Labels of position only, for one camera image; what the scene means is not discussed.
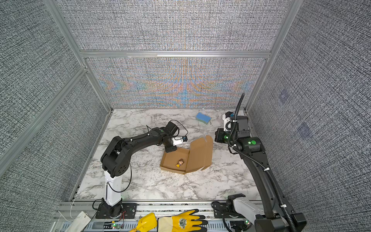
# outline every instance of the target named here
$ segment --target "work glove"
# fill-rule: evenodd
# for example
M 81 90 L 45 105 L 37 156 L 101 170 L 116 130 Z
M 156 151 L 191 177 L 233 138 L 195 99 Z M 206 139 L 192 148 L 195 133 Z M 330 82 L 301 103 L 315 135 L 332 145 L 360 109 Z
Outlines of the work glove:
M 200 225 L 207 225 L 205 216 L 193 215 L 197 213 L 198 209 L 192 209 L 190 211 L 181 213 L 177 216 L 162 217 L 158 219 L 158 232 L 206 232 L 206 227 Z

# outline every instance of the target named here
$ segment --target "open cardboard box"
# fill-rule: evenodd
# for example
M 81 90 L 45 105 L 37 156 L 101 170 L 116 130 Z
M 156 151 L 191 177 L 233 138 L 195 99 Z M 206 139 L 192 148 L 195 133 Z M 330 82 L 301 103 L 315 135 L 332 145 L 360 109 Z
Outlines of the open cardboard box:
M 213 158 L 213 138 L 207 135 L 191 142 L 190 149 L 178 147 L 176 151 L 166 153 L 162 156 L 161 170 L 186 174 L 202 168 L 205 170 L 211 165 Z M 177 167 L 177 163 L 183 159 L 184 163 Z

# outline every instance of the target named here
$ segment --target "yellow dress figurine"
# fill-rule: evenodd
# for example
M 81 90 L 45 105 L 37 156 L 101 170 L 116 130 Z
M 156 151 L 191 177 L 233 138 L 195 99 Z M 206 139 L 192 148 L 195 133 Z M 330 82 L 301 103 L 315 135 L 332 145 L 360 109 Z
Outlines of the yellow dress figurine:
M 183 161 L 183 159 L 180 159 L 180 160 L 178 161 L 177 167 L 180 167 L 182 164 L 184 164 L 184 161 Z

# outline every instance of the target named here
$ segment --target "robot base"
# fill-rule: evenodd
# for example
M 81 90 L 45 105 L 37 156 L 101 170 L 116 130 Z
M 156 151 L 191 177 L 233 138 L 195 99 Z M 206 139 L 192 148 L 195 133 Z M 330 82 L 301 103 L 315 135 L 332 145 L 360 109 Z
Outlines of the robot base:
M 122 203 L 122 201 L 119 201 L 114 206 L 110 206 L 102 198 L 102 203 L 99 205 L 98 209 L 95 216 L 96 219 L 119 219 L 123 212 L 125 219 L 133 219 L 137 211 L 137 204 Z

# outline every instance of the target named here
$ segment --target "glove logo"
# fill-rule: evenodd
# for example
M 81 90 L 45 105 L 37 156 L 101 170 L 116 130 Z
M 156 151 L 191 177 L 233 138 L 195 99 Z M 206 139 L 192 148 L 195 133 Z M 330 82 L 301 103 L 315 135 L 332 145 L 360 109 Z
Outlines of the glove logo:
M 187 220 L 186 219 L 184 219 L 184 218 L 179 219 L 179 226 L 182 229 L 185 229 L 186 228 L 186 225 L 187 225 Z

